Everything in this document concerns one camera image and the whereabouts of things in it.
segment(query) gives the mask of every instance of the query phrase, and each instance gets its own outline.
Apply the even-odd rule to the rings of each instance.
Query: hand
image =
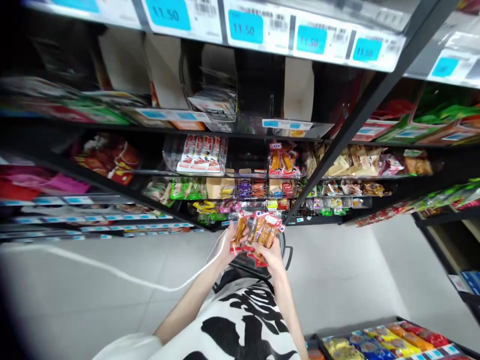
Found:
[[[249,228],[247,226],[245,227],[245,230],[243,230],[242,238],[240,239],[241,243],[244,243],[247,240],[248,234],[249,234]],[[236,236],[237,236],[237,225],[233,221],[230,221],[230,225],[228,226],[228,229],[223,235],[223,237],[218,242],[218,246],[215,251],[215,255],[219,253],[220,246],[223,242],[223,249],[221,250],[221,254],[215,261],[220,271],[225,269],[227,265],[230,264],[232,260],[235,259],[235,257],[237,256],[234,253],[230,253],[230,242]]]
[[[282,253],[280,252],[280,240],[278,237],[273,238],[273,244],[271,248],[266,248],[259,242],[253,242],[252,246],[265,257],[268,263],[267,269],[272,279],[275,279],[282,274],[286,274],[284,267],[284,260],[282,259]]]

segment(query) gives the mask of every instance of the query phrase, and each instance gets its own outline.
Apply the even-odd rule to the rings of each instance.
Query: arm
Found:
[[[248,232],[249,230],[246,228],[243,231],[243,238],[240,241],[246,239]],[[197,317],[210,289],[215,283],[215,280],[217,280],[223,269],[225,269],[225,267],[230,264],[236,256],[235,254],[230,253],[230,241],[236,236],[236,234],[237,226],[231,221],[228,230],[218,243],[218,247],[220,248],[220,244],[223,242],[223,249],[219,257],[200,275],[198,275],[186,293],[183,294],[172,311],[170,311],[165,320],[161,322],[153,333],[153,335],[160,339],[163,345],[177,336]]]
[[[302,360],[308,360],[309,355],[307,353],[307,347],[305,346],[304,335],[300,328],[297,310],[295,309],[287,271],[285,270],[280,253],[279,240],[275,238],[271,248],[266,248],[258,242],[254,242],[252,246],[265,257],[268,263],[267,269],[271,274],[273,287],[275,288],[276,304],[285,320],[288,331],[290,331],[300,358]]]

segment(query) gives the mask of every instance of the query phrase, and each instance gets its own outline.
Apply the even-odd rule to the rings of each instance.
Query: person's right hand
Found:
[[[283,273],[286,273],[284,267],[284,260],[282,259],[282,253],[280,252],[280,240],[275,236],[271,248],[266,248],[261,243],[254,241],[252,246],[265,257],[268,263],[267,269],[273,279],[277,278]]]

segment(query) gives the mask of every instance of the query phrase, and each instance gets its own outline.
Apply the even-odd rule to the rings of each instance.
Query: white cable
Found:
[[[208,257],[210,257],[212,255],[212,253],[214,252],[215,248],[216,248],[216,245],[218,244],[219,240],[224,236],[225,234],[225,231],[227,230],[224,230],[222,232],[222,234],[220,235],[220,237],[216,240],[216,244],[215,244],[215,247],[213,248],[213,250],[211,251],[210,255]],[[224,237],[221,241],[221,244],[220,244],[220,249],[218,250],[218,253],[215,255],[215,257],[210,260],[204,267],[202,267],[195,275],[193,275],[190,279],[188,279],[187,281],[185,281],[182,285],[180,285],[179,287],[175,287],[175,288],[169,288],[169,287],[166,287],[166,286],[162,286],[162,285],[158,285],[158,284],[155,284],[153,282],[149,282],[149,281],[145,281],[145,280],[142,280],[142,279],[139,279],[138,277],[134,277],[134,276],[131,276],[129,274],[127,274],[126,272],[123,272],[119,269],[117,269],[116,267],[114,266],[111,266],[111,265],[107,265],[103,262],[100,262],[100,261],[96,261],[96,260],[93,260],[91,258],[88,258],[88,257],[85,257],[85,256],[82,256],[82,255],[79,255],[75,252],[71,252],[71,251],[68,251],[68,250],[63,250],[61,248],[58,248],[58,247],[55,247],[55,246],[52,246],[52,245],[44,245],[44,244],[32,244],[32,245],[7,245],[7,244],[4,244],[2,246],[2,249],[1,249],[1,252],[3,253],[15,253],[15,252],[23,252],[23,251],[30,251],[30,250],[43,250],[47,253],[51,253],[51,254],[55,254],[55,255],[58,255],[60,257],[63,257],[63,258],[66,258],[66,259],[70,259],[70,260],[74,260],[76,262],[79,262],[79,263],[84,263],[84,264],[87,264],[87,265],[90,265],[90,266],[93,266],[95,268],[99,268],[99,269],[103,269],[103,270],[106,270],[116,276],[118,276],[119,278],[122,278],[122,279],[125,279],[125,280],[128,280],[132,283],[135,283],[135,284],[139,284],[139,285],[143,285],[147,288],[152,288],[152,289],[156,289],[156,290],[161,290],[161,291],[164,291],[164,292],[167,292],[167,293],[172,293],[172,292],[175,292],[177,290],[180,290],[182,288],[184,288],[185,286],[187,286],[191,281],[193,281],[202,271],[204,271],[206,268],[208,268],[215,260],[218,259],[218,257],[220,256],[220,254],[222,253],[222,250],[224,248],[224,244],[225,244],[225,240],[226,240],[226,237]]]

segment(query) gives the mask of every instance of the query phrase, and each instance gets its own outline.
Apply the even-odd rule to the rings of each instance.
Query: yellow snack package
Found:
[[[372,339],[377,339],[378,341],[390,341],[395,339],[400,339],[393,332],[388,330],[385,326],[378,326],[372,329],[365,330],[366,334]]]
[[[365,360],[363,354],[353,346],[341,348],[334,352],[331,357],[334,360]]]
[[[396,358],[408,358],[412,355],[421,353],[418,347],[396,337],[396,339],[380,341],[380,343],[390,350]]]
[[[326,349],[330,354],[334,354],[336,351],[344,348],[351,347],[349,341],[346,338],[334,337],[323,342]]]

